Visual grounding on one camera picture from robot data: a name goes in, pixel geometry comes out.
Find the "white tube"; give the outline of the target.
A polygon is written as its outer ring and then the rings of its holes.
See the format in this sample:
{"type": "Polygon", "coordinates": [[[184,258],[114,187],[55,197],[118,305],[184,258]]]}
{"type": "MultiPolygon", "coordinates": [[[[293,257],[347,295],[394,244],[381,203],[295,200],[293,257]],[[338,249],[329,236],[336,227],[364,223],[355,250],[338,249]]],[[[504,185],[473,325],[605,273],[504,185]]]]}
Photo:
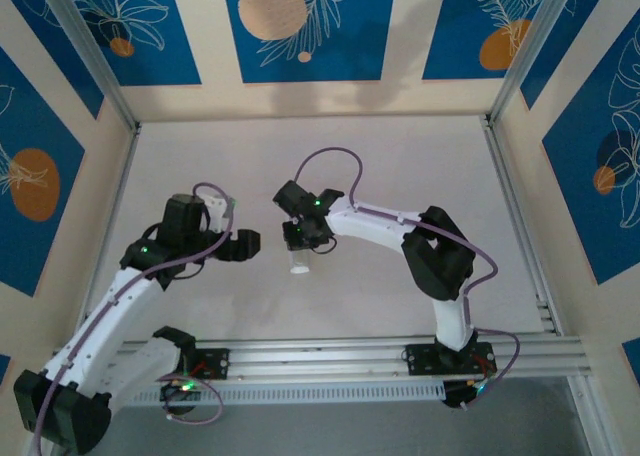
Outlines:
{"type": "Polygon", "coordinates": [[[309,273],[311,254],[309,249],[289,251],[290,273],[293,275],[309,273]]]}

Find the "left black controller box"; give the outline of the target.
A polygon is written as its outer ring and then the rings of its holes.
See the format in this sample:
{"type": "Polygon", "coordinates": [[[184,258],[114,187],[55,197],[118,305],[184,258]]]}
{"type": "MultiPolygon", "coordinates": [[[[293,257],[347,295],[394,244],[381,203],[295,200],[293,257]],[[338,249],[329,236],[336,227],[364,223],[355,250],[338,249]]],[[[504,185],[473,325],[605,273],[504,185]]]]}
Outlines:
{"type": "Polygon", "coordinates": [[[199,401],[201,391],[194,382],[173,380],[161,387],[160,401],[170,416],[185,416],[193,411],[193,402],[199,401]]]}

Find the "black controller box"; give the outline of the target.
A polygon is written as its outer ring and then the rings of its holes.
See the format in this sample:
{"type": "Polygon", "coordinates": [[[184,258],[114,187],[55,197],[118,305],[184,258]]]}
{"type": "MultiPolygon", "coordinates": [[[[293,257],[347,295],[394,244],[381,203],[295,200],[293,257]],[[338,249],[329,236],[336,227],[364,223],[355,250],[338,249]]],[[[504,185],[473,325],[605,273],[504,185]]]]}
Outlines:
{"type": "Polygon", "coordinates": [[[475,401],[484,391],[486,380],[445,381],[443,403],[453,409],[463,409],[475,401]]]}
{"type": "Polygon", "coordinates": [[[173,380],[161,387],[160,401],[170,416],[185,416],[193,411],[193,402],[199,401],[201,391],[194,382],[173,380]]]}

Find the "right black controller box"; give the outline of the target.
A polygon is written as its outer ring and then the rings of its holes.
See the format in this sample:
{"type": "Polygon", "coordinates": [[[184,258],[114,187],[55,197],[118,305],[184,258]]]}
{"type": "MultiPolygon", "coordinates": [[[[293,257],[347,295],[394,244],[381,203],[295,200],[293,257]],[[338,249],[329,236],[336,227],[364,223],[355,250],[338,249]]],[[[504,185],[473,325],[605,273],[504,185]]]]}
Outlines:
{"type": "Polygon", "coordinates": [[[486,380],[445,381],[443,403],[453,409],[463,409],[475,401],[484,391],[486,380]]]}

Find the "left aluminium side rail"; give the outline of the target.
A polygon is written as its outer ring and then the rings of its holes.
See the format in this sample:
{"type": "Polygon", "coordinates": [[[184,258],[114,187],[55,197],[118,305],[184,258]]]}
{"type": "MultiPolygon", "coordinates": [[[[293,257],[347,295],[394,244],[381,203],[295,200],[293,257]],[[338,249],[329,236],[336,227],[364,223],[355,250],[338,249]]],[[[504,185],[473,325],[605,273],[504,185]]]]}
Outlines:
{"type": "Polygon", "coordinates": [[[131,139],[131,142],[129,143],[128,146],[128,150],[127,150],[127,154],[126,154],[126,158],[125,158],[125,162],[120,174],[120,178],[118,180],[118,184],[116,187],[116,192],[114,194],[114,198],[113,198],[113,202],[111,204],[110,207],[110,211],[109,211],[109,217],[107,220],[107,226],[104,232],[104,235],[102,237],[101,240],[101,246],[100,246],[100,250],[93,268],[93,272],[91,274],[91,277],[89,279],[89,283],[88,283],[88,287],[87,290],[85,292],[81,307],[80,307],[80,311],[78,314],[78,318],[76,321],[76,325],[75,328],[78,329],[81,324],[87,319],[88,315],[89,315],[89,303],[91,301],[91,297],[93,295],[93,292],[95,290],[95,287],[97,285],[97,280],[98,280],[98,276],[100,274],[101,268],[104,266],[104,260],[106,258],[107,255],[107,250],[108,250],[108,246],[112,237],[112,233],[114,230],[114,226],[115,226],[115,222],[116,222],[116,217],[118,215],[119,212],[119,208],[121,205],[121,201],[124,195],[124,191],[129,179],[129,174],[131,171],[131,166],[133,163],[133,159],[135,157],[135,153],[136,153],[136,149],[138,146],[138,142],[139,142],[139,137],[140,137],[140,133],[141,133],[141,128],[142,128],[142,123],[141,122],[137,122],[136,126],[135,126],[135,130],[131,139]]]}

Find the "aluminium side rail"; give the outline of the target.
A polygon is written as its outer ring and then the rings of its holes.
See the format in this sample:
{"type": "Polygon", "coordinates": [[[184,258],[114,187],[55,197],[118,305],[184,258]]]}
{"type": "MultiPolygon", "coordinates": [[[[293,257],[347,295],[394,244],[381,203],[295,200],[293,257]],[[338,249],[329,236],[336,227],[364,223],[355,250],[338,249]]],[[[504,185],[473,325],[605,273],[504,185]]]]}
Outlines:
{"type": "Polygon", "coordinates": [[[115,222],[116,222],[116,217],[118,215],[119,212],[119,208],[121,205],[121,201],[124,195],[124,191],[129,179],[129,174],[131,171],[131,166],[133,163],[133,159],[135,157],[135,153],[136,153],[136,149],[138,146],[138,142],[139,142],[139,137],[140,137],[140,133],[141,133],[141,128],[142,128],[142,123],[141,122],[137,122],[136,126],[135,126],[135,130],[131,139],[131,142],[129,143],[128,146],[128,150],[127,150],[127,154],[126,154],[126,158],[125,158],[125,162],[120,174],[120,178],[118,180],[118,184],[116,187],[116,192],[114,194],[114,198],[113,198],[113,202],[111,204],[110,207],[110,211],[109,211],[109,217],[107,220],[107,226],[104,232],[104,235],[102,237],[101,240],[101,246],[100,246],[100,250],[93,268],[93,272],[91,274],[91,277],[89,279],[89,283],[88,283],[88,287],[87,290],[85,292],[81,307],[80,307],[80,311],[78,314],[78,318],[76,321],[76,325],[75,328],[78,329],[81,324],[87,319],[88,315],[89,315],[89,303],[91,301],[91,297],[93,295],[93,292],[95,290],[95,287],[97,285],[97,280],[98,280],[98,276],[100,274],[101,268],[104,266],[104,260],[106,258],[107,255],[107,250],[108,250],[108,246],[112,237],[112,233],[114,230],[114,226],[115,226],[115,222]]]}
{"type": "Polygon", "coordinates": [[[553,332],[557,336],[566,336],[566,324],[553,300],[553,292],[535,247],[534,239],[532,238],[533,234],[525,217],[524,199],[520,195],[516,173],[509,161],[506,145],[496,131],[489,115],[482,115],[481,121],[487,146],[516,233],[520,252],[524,258],[529,278],[535,288],[536,301],[545,307],[549,313],[552,329],[546,329],[546,332],[553,332]]]}

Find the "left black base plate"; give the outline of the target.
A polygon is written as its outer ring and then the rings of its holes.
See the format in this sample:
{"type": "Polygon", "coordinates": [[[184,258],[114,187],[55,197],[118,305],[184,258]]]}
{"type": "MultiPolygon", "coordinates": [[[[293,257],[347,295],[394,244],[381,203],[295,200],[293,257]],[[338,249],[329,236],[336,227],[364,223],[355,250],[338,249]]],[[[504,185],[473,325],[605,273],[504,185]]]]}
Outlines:
{"type": "Polygon", "coordinates": [[[177,372],[201,380],[226,380],[230,367],[226,348],[195,349],[182,353],[177,372]]]}

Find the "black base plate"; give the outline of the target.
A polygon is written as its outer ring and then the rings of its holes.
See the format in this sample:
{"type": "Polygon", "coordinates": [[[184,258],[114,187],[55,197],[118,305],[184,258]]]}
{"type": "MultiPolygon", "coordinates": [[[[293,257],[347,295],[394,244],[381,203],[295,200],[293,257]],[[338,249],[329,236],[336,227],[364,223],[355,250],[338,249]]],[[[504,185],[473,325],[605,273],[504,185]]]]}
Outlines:
{"type": "Polygon", "coordinates": [[[456,352],[439,343],[411,344],[405,359],[411,376],[488,376],[497,373],[493,347],[476,342],[456,352]]]}
{"type": "Polygon", "coordinates": [[[201,380],[226,380],[230,367],[226,348],[195,349],[182,353],[177,372],[201,380]]]}

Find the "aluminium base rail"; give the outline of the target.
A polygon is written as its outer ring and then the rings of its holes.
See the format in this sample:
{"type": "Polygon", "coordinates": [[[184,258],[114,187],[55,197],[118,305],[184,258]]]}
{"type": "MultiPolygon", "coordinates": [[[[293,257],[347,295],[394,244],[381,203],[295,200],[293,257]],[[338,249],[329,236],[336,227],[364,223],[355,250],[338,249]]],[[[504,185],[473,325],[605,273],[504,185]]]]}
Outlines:
{"type": "MultiPolygon", "coordinates": [[[[515,341],[509,336],[482,335],[506,377],[590,376],[592,368],[577,336],[523,334],[513,364],[515,341]]],[[[282,340],[200,340],[199,348],[230,350],[227,380],[242,384],[407,380],[403,351],[425,337],[368,337],[282,340]]]]}

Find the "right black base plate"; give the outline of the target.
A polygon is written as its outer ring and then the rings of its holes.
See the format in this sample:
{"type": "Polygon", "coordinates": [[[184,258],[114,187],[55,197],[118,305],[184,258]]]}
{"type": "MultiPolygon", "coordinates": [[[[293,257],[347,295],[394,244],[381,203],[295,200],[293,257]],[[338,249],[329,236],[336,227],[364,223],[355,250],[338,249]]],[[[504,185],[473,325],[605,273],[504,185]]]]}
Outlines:
{"type": "Polygon", "coordinates": [[[405,359],[411,376],[488,376],[497,373],[493,347],[476,342],[456,352],[439,343],[411,344],[405,359]]]}

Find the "left aluminium frame post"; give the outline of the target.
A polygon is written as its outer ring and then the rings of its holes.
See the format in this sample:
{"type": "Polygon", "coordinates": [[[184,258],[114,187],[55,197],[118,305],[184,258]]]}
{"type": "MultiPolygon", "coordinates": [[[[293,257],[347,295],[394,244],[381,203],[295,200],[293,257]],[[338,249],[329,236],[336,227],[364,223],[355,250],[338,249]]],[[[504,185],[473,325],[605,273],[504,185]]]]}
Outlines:
{"type": "Polygon", "coordinates": [[[104,97],[111,103],[124,126],[133,136],[136,136],[140,124],[75,2],[73,0],[45,1],[104,97]]]}

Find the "aluminium frame post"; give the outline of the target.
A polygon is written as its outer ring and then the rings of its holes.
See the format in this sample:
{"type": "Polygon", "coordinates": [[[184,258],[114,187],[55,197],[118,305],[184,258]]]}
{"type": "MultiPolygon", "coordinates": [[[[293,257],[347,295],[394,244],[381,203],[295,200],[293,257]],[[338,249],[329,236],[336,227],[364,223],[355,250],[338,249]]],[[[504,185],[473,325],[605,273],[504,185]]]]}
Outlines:
{"type": "Polygon", "coordinates": [[[519,95],[533,108],[599,0],[542,0],[487,115],[491,126],[519,95]]]}
{"type": "Polygon", "coordinates": [[[140,124],[75,2],[73,0],[45,1],[104,97],[111,103],[124,126],[133,136],[136,136],[140,124]]]}

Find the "right aluminium side rail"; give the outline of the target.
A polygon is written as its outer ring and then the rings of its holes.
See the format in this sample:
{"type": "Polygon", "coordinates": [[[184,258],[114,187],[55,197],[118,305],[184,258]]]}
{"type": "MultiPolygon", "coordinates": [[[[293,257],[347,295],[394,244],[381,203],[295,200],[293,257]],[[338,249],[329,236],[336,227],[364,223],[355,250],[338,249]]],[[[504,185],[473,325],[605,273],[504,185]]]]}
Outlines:
{"type": "Polygon", "coordinates": [[[536,301],[545,307],[549,313],[552,329],[546,329],[546,332],[553,332],[557,336],[566,336],[566,324],[553,300],[553,292],[535,247],[534,239],[532,238],[533,234],[525,217],[524,199],[520,195],[516,173],[509,161],[506,145],[496,131],[489,115],[482,115],[481,121],[487,146],[516,233],[520,252],[524,258],[529,278],[535,288],[536,301]]]}

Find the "right aluminium frame post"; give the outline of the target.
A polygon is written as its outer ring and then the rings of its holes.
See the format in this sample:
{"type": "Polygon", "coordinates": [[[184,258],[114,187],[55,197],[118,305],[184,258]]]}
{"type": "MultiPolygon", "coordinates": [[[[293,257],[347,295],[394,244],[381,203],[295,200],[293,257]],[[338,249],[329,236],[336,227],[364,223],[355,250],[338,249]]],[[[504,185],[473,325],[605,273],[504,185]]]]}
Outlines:
{"type": "Polygon", "coordinates": [[[491,126],[519,95],[533,108],[599,0],[542,0],[487,115],[491,126]]]}

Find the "right aluminium frame leg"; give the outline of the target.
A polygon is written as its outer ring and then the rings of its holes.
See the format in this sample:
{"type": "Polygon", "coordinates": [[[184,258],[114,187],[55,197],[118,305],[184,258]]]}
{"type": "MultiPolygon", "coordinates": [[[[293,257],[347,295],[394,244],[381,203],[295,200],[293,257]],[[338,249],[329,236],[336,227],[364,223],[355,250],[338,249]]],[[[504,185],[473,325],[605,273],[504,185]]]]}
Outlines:
{"type": "Polygon", "coordinates": [[[592,376],[568,376],[572,398],[592,456],[619,456],[611,419],[592,376]]]}

